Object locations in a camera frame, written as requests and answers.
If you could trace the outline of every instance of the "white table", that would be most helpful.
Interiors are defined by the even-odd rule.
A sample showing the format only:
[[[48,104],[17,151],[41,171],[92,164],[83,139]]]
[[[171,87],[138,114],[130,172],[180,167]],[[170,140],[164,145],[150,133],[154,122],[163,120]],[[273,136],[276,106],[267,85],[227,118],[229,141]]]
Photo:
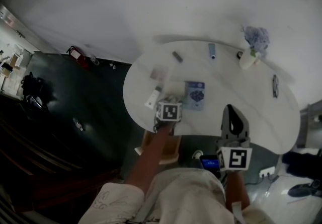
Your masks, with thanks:
[[[272,79],[276,73],[272,69],[261,62],[242,70],[236,58],[237,50],[220,44],[216,44],[213,60],[208,43],[171,42],[138,58],[127,73],[123,87],[124,103],[132,119],[142,128],[153,131],[155,108],[151,110],[144,103],[158,85],[149,78],[153,67],[165,65],[169,68],[169,81],[205,83],[204,109],[184,109],[175,135],[221,136],[223,110],[232,104],[249,121],[252,143],[276,154],[289,151],[300,127],[300,112],[293,93],[279,78],[279,97],[273,98]],[[173,57],[173,51],[183,58],[182,63]]]

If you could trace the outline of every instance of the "white shirt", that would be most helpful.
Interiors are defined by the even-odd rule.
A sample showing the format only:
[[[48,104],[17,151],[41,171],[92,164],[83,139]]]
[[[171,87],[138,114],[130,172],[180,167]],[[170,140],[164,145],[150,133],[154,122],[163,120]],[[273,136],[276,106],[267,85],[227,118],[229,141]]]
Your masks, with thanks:
[[[269,224],[270,218],[260,209],[243,210],[246,223]],[[144,199],[141,189],[124,184],[105,184],[79,224],[234,224],[234,216],[225,207],[224,189],[209,171],[181,168],[159,173]]]

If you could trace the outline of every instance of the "glasses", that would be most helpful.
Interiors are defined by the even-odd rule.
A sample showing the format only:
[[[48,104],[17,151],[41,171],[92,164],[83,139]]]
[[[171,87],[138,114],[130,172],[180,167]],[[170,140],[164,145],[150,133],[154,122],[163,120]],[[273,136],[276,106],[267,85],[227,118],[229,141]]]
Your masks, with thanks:
[[[278,78],[276,75],[273,76],[273,97],[278,98]]]

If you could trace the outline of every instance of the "power strip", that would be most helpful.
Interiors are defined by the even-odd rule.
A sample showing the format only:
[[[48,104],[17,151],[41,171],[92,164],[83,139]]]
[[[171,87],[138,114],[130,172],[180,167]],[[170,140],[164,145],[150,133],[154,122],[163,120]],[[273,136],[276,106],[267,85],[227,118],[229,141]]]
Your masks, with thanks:
[[[275,167],[270,167],[270,168],[263,169],[263,170],[260,171],[260,178],[262,178],[263,175],[264,175],[264,177],[267,177],[268,174],[270,176],[272,176],[274,174],[274,172],[275,172]]]

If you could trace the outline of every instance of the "fire extinguisher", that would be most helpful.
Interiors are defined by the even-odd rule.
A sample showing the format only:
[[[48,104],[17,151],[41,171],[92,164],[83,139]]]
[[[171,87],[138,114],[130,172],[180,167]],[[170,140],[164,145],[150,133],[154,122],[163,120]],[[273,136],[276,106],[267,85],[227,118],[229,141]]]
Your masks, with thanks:
[[[67,53],[78,63],[81,67],[88,69],[89,65],[86,62],[85,56],[74,46],[70,47]]]

